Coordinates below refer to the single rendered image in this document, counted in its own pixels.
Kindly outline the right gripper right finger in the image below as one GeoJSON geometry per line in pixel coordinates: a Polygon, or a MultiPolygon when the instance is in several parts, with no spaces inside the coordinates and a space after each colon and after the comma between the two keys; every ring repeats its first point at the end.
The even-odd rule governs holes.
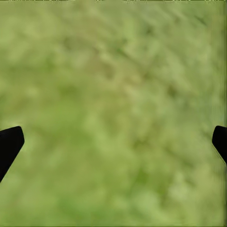
{"type": "Polygon", "coordinates": [[[216,126],[212,143],[227,164],[227,128],[216,126]]]}

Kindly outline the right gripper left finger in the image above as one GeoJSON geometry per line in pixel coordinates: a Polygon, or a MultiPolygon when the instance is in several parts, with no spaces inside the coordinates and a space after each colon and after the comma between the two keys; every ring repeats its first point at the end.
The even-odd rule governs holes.
{"type": "Polygon", "coordinates": [[[25,143],[21,126],[0,131],[0,182],[25,143]]]}

